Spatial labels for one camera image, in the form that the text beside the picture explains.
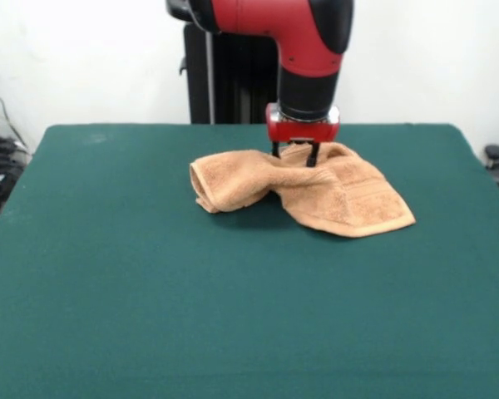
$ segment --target green tablecloth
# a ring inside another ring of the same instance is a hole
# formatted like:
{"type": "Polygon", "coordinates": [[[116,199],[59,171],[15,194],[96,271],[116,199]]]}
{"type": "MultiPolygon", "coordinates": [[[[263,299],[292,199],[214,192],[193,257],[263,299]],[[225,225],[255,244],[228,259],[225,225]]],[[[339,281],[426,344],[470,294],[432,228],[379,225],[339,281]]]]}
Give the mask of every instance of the green tablecloth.
{"type": "Polygon", "coordinates": [[[2,398],[499,398],[499,189],[450,126],[343,126],[417,224],[365,239],[189,163],[264,126],[51,128],[0,217],[2,398]]]}

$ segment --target black cable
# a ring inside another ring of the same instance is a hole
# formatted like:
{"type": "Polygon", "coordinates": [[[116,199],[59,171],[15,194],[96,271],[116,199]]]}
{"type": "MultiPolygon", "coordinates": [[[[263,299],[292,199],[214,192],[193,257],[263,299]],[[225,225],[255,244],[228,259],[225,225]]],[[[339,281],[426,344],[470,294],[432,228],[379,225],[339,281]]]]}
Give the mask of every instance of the black cable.
{"type": "Polygon", "coordinates": [[[9,127],[11,128],[13,134],[18,138],[18,140],[22,143],[22,145],[24,145],[27,148],[26,141],[24,141],[24,139],[22,138],[20,133],[18,133],[17,129],[15,128],[15,126],[13,126],[13,123],[9,119],[9,114],[7,113],[6,103],[4,102],[4,100],[1,97],[0,97],[0,104],[2,105],[3,115],[6,118],[6,121],[9,124],[9,127]]]}

